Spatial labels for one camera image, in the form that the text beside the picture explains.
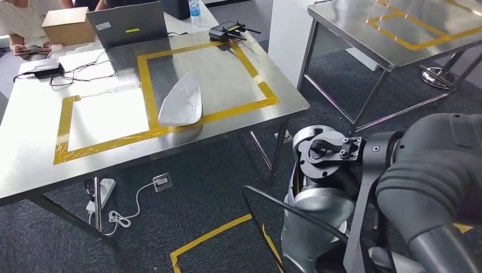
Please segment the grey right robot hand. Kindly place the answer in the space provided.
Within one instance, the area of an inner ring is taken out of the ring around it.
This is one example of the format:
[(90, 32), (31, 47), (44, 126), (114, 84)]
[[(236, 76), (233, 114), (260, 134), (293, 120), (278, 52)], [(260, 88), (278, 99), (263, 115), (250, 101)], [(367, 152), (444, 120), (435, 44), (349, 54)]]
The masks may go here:
[(426, 272), (480, 272), (457, 224), (481, 224), (481, 115), (412, 124), (376, 188), (384, 216)]

